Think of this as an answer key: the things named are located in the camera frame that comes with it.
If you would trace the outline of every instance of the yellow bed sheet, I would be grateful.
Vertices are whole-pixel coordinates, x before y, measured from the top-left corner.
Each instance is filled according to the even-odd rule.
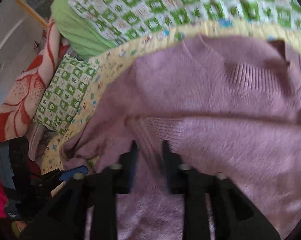
[[[65,135],[56,135],[49,143],[42,158],[41,172],[63,169],[59,157],[60,148],[67,140],[84,129],[89,118],[94,114],[96,106],[107,85],[112,83],[133,61],[145,54],[173,46],[181,39],[198,34],[207,36],[243,35],[264,40],[282,39],[301,54],[301,33],[285,30],[272,24],[251,24],[244,20],[204,21],[196,25],[173,27],[170,30],[153,33],[135,39],[129,43],[113,48],[99,56],[89,59],[89,63],[97,70],[84,95],[80,109],[74,117]]]

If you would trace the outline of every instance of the purple fabric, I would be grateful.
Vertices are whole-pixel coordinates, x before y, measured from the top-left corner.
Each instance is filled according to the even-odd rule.
[[[301,57],[282,41],[198,36],[139,58],[63,145],[64,167],[99,154],[99,172],[134,139],[119,239],[181,239],[183,201],[166,190],[162,139],[199,171],[229,176],[283,239],[301,219]]]

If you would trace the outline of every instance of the pillow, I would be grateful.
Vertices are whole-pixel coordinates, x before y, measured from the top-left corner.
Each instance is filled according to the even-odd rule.
[[[66,54],[44,93],[33,121],[64,134],[95,74],[96,70],[89,63]]]

